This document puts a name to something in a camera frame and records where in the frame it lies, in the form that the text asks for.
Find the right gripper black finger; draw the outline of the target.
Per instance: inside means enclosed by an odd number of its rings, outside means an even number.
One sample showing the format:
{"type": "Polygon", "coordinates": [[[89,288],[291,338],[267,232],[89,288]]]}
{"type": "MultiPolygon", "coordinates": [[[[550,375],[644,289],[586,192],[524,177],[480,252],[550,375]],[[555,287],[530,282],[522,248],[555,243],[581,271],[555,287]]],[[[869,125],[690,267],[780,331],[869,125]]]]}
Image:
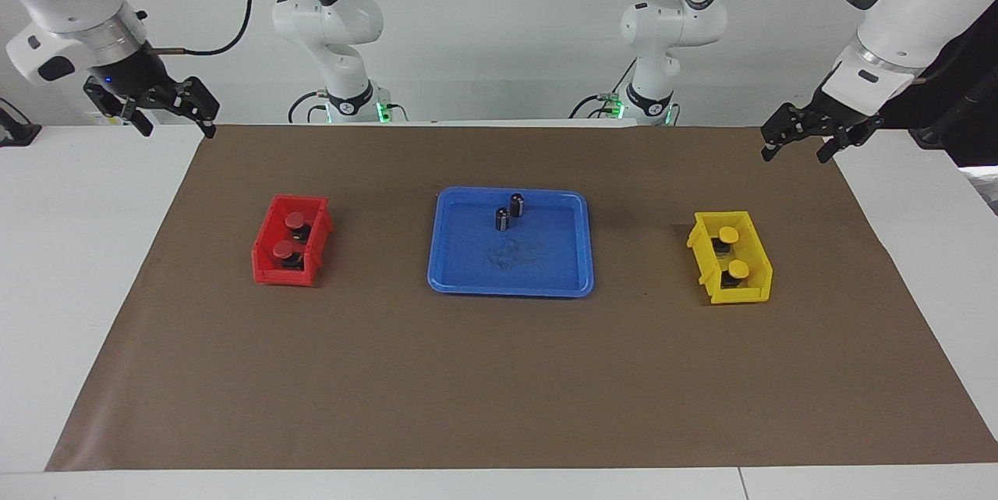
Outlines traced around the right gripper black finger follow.
{"type": "Polygon", "coordinates": [[[147,92],[147,108],[193,121],[207,140],[213,140],[217,132],[214,121],[220,111],[220,102],[199,77],[152,87],[147,92]]]}
{"type": "Polygon", "coordinates": [[[135,127],[143,137],[152,135],[154,126],[138,109],[135,99],[127,96],[121,101],[117,95],[104,88],[104,82],[97,78],[88,78],[85,81],[84,93],[106,119],[120,119],[128,126],[135,127]]]}

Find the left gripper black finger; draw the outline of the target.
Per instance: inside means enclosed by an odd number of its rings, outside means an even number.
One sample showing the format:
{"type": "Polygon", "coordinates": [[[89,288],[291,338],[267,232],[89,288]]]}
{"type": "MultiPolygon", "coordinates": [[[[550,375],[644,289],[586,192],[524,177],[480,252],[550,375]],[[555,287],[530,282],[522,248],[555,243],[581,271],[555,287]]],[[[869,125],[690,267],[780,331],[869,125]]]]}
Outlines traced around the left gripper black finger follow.
{"type": "Polygon", "coordinates": [[[781,105],[760,127],[765,162],[771,162],[785,145],[820,135],[820,116],[807,108],[796,108],[791,103],[781,105]]]}
{"type": "Polygon", "coordinates": [[[835,126],[821,133],[824,138],[823,145],[816,152],[816,158],[820,163],[830,162],[839,151],[851,146],[862,146],[869,140],[869,123],[862,121],[855,126],[835,126]]]}

